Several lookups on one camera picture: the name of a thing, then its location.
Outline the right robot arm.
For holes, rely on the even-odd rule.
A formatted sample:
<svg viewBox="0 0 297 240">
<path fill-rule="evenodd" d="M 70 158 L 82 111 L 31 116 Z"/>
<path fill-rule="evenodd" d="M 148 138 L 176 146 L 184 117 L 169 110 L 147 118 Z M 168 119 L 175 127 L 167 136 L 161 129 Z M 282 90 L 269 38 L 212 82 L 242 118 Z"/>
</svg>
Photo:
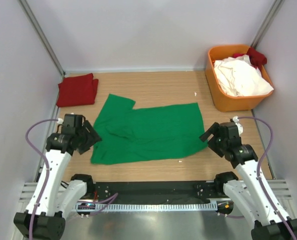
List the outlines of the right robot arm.
<svg viewBox="0 0 297 240">
<path fill-rule="evenodd" d="M 214 178 L 214 193 L 229 197 L 251 228 L 254 240 L 297 240 L 297 218 L 282 207 L 268 181 L 254 149 L 243 144 L 238 121 L 214 122 L 199 138 L 219 157 L 224 157 L 242 177 L 232 171 Z"/>
</svg>

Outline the green t-shirt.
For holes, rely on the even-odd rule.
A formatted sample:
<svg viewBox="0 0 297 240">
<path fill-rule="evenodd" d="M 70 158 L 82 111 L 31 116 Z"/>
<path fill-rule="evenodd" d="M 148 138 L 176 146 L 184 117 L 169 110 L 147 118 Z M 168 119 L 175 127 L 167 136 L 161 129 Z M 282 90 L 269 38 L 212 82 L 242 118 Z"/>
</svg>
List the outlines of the green t-shirt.
<svg viewBox="0 0 297 240">
<path fill-rule="evenodd" d="M 115 165 L 181 159 L 204 150 L 205 132 L 198 103 L 135 109 L 135 101 L 109 94 L 93 128 L 102 138 L 92 164 Z"/>
</svg>

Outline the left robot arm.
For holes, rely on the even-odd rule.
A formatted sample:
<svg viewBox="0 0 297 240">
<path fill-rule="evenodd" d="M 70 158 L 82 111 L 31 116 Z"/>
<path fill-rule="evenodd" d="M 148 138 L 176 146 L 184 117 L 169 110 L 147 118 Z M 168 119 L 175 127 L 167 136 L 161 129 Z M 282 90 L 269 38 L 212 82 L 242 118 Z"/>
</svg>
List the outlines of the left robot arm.
<svg viewBox="0 0 297 240">
<path fill-rule="evenodd" d="M 102 139 L 83 115 L 66 114 L 56 119 L 56 132 L 46 139 L 44 165 L 35 191 L 24 212 L 17 212 L 13 223 L 30 240 L 61 239 L 70 211 L 82 198 L 94 196 L 93 178 L 75 174 L 59 193 L 62 178 L 74 152 L 84 154 Z"/>
</svg>

